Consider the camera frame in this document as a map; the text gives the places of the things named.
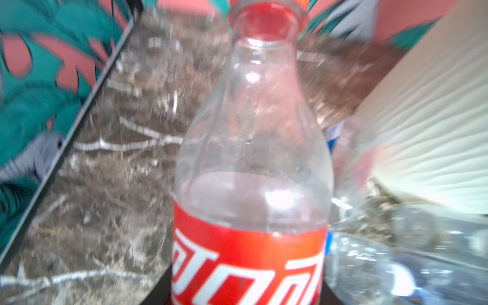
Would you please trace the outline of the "red label cola bottle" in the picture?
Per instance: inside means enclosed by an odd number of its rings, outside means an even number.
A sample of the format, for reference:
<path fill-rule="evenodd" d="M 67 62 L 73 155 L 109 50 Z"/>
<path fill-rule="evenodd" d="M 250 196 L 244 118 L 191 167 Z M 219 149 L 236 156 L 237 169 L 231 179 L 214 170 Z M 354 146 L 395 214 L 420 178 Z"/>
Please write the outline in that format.
<path fill-rule="evenodd" d="M 302 91 L 298 1 L 234 1 L 175 167 L 173 304 L 318 304 L 334 178 Z"/>

